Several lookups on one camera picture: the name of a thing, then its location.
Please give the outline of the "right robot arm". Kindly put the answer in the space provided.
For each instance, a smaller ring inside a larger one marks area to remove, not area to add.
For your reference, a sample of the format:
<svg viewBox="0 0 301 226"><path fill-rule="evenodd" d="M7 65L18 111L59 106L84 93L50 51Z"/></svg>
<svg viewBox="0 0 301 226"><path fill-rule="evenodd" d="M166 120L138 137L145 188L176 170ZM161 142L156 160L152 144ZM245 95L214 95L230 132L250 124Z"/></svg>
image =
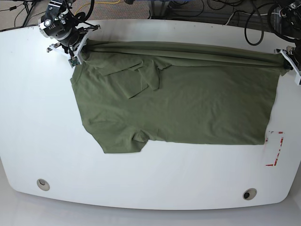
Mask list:
<svg viewBox="0 0 301 226"><path fill-rule="evenodd" d="M68 58L71 67L82 64L81 50L86 45L91 32L100 29L100 25L87 22L90 18L95 1L90 2L87 14L74 15L71 12L72 0L52 0L45 14L40 18L38 27L46 38L57 40L49 45L47 52L55 51Z"/></svg>

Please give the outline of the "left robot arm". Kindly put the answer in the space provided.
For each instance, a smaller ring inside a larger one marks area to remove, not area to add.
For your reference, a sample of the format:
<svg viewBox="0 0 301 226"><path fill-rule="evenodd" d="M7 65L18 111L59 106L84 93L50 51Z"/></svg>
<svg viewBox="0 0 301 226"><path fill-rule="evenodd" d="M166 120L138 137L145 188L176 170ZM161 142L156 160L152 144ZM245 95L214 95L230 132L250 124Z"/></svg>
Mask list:
<svg viewBox="0 0 301 226"><path fill-rule="evenodd" d="M251 46L257 46L263 41L264 22L259 9L270 6L266 15L266 24L269 30L280 39L289 42L292 46L286 49L275 49L287 61L288 67L295 71L295 83L301 84L301 2L299 0L273 0L261 6L255 6L254 1L250 1L253 11L250 13L244 27L244 37ZM251 43L247 38L247 25L253 15L257 15L261 26L261 36L257 43Z"/></svg>

